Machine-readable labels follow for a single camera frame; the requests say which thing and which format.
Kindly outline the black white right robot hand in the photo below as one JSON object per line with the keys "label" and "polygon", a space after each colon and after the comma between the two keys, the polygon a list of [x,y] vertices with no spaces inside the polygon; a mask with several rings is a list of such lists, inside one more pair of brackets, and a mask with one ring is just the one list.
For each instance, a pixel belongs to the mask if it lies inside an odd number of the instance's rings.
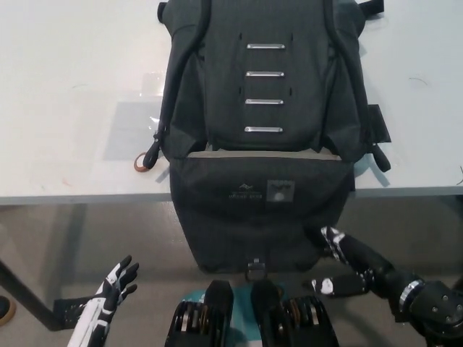
{"label": "black white right robot hand", "polygon": [[314,294],[331,298],[363,295],[370,291],[397,305],[404,284],[399,271],[386,258],[349,234],[330,226],[310,234],[310,239],[321,251],[322,257],[331,258],[352,269],[351,273],[322,276],[302,282]]}

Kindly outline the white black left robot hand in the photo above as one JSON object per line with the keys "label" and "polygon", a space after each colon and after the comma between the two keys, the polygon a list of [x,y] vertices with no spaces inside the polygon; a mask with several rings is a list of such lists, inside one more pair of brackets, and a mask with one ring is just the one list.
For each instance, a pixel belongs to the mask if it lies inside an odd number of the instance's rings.
{"label": "white black left robot hand", "polygon": [[111,323],[118,307],[137,290],[135,279],[140,265],[128,255],[104,278],[98,290],[80,308],[82,312],[68,347],[102,347],[106,345]]}

